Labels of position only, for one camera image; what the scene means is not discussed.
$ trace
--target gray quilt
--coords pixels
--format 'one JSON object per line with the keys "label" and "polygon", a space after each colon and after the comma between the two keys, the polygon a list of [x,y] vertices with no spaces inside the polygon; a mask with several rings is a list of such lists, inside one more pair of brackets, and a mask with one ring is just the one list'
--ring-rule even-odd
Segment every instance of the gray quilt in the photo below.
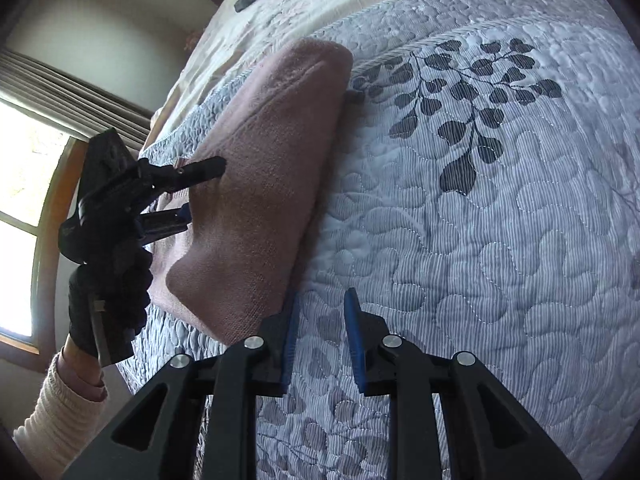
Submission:
{"label": "gray quilt", "polygon": [[[355,286],[425,351],[477,354],[596,479],[640,418],[640,55],[622,24],[604,0],[391,0],[316,37],[352,50],[357,94],[292,385],[258,402],[258,477],[384,478],[388,402],[357,393],[342,320]],[[245,77],[142,156],[191,155]],[[223,351],[154,306],[134,348],[133,391],[176,352]]]}

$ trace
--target curtain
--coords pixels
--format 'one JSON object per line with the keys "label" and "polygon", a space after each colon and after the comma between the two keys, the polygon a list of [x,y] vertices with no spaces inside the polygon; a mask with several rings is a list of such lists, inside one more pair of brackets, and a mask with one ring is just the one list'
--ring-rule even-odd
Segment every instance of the curtain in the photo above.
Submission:
{"label": "curtain", "polygon": [[149,134],[150,111],[7,48],[0,50],[0,97],[77,139],[113,127],[138,152]]}

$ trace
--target black tool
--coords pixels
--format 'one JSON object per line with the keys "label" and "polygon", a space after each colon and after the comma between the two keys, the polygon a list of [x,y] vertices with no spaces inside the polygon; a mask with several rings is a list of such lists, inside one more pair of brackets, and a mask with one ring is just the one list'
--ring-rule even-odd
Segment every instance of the black tool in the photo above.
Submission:
{"label": "black tool", "polygon": [[[205,396],[213,394],[202,480],[254,480],[255,397],[281,397],[291,378],[299,304],[218,357],[174,356],[69,466],[63,480],[190,479]],[[431,394],[440,394],[452,480],[580,480],[575,467],[470,352],[424,354],[383,318],[344,297],[354,378],[390,396],[387,480],[442,478]]]}
{"label": "black tool", "polygon": [[344,295],[353,374],[365,396],[390,397],[387,480],[440,480],[431,394],[440,394],[452,480],[579,480],[573,464],[470,352],[423,353]]}
{"label": "black tool", "polygon": [[201,478],[254,480],[255,397],[287,392],[298,309],[289,294],[257,335],[221,356],[174,356],[70,464],[63,480],[190,480],[205,398],[212,394]]}
{"label": "black tool", "polygon": [[[185,231],[191,222],[188,205],[181,209],[142,212],[164,192],[195,186],[225,173],[226,161],[207,160],[173,166],[153,166],[135,160],[115,130],[89,141],[73,216],[58,233],[58,247],[69,260],[104,269],[114,276],[108,295],[120,285],[118,277],[134,263],[140,247]],[[98,360],[102,366],[133,355],[133,333],[123,333],[105,309],[104,298],[88,301]]]}

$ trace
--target window frame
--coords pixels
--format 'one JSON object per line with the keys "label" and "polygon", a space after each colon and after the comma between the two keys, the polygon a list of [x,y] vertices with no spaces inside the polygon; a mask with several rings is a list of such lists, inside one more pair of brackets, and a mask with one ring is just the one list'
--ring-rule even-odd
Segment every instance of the window frame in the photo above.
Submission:
{"label": "window frame", "polygon": [[0,329],[0,358],[41,373],[46,373],[56,352],[58,229],[68,216],[87,147],[87,142],[69,138],[42,205],[31,268],[31,337],[26,341]]}

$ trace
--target pink towel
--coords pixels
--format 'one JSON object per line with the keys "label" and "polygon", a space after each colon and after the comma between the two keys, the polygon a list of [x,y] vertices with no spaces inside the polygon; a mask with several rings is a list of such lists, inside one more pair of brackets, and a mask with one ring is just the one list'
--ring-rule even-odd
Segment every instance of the pink towel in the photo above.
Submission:
{"label": "pink towel", "polygon": [[158,247],[153,302],[225,344],[280,311],[352,62],[304,39],[256,67],[191,159],[224,156],[226,173],[189,190],[193,240]]}

